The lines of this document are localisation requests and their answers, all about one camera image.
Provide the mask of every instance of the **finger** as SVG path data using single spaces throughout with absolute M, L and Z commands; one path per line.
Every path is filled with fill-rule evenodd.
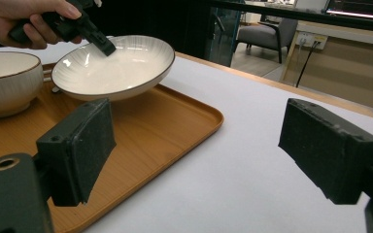
M 44 21 L 41 15 L 32 15 L 30 17 L 30 21 L 48 44 L 54 45 L 59 42 L 58 36 L 52 31 L 50 26 Z
M 83 41 L 83 38 L 81 36 L 77 36 L 71 40 L 71 42 L 74 44 L 80 44 L 82 41 Z
M 82 15 L 74 5 L 66 0 L 42 0 L 35 3 L 34 9 L 37 10 L 37 13 L 57 12 L 61 16 L 71 19 L 77 19 Z
M 41 36 L 41 34 L 36 30 L 34 26 L 29 23 L 23 25 L 23 31 L 25 32 L 26 36 L 28 36 L 29 40 L 31 41 L 31 45 L 29 46 L 32 50 L 44 50 L 47 48 L 47 42 Z

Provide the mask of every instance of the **white table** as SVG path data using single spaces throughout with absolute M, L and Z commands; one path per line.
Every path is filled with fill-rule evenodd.
M 69 49 L 38 53 L 53 62 Z M 357 205 L 332 204 L 277 145 L 290 97 L 372 134 L 373 117 L 179 56 L 162 84 L 219 109 L 222 127 L 85 232 L 365 232 L 365 194 Z

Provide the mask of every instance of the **ceramic bowl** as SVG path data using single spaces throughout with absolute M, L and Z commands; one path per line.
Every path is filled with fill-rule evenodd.
M 55 85 L 73 98 L 121 100 L 154 87 L 169 73 L 175 52 L 147 36 L 110 38 L 117 50 L 105 56 L 94 44 L 62 57 L 52 69 Z
M 43 81 L 42 64 L 37 56 L 0 51 L 0 117 L 27 109 Z

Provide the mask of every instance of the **hand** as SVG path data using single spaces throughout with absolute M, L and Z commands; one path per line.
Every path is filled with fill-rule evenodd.
M 57 12 L 63 17 L 76 19 L 82 14 L 66 0 L 0 0 L 0 44 L 3 46 L 42 50 L 48 44 L 56 44 L 61 38 L 42 19 L 45 12 Z M 31 23 L 23 26 L 29 43 L 20 44 L 12 40 L 8 33 L 21 18 L 29 18 Z

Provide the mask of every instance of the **wall outlet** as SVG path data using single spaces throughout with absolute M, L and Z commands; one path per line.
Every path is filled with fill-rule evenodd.
M 316 49 L 323 50 L 328 36 L 314 34 L 310 32 L 298 32 L 298 37 L 296 38 L 296 44 L 302 47 L 311 47 L 314 42 L 320 42 Z

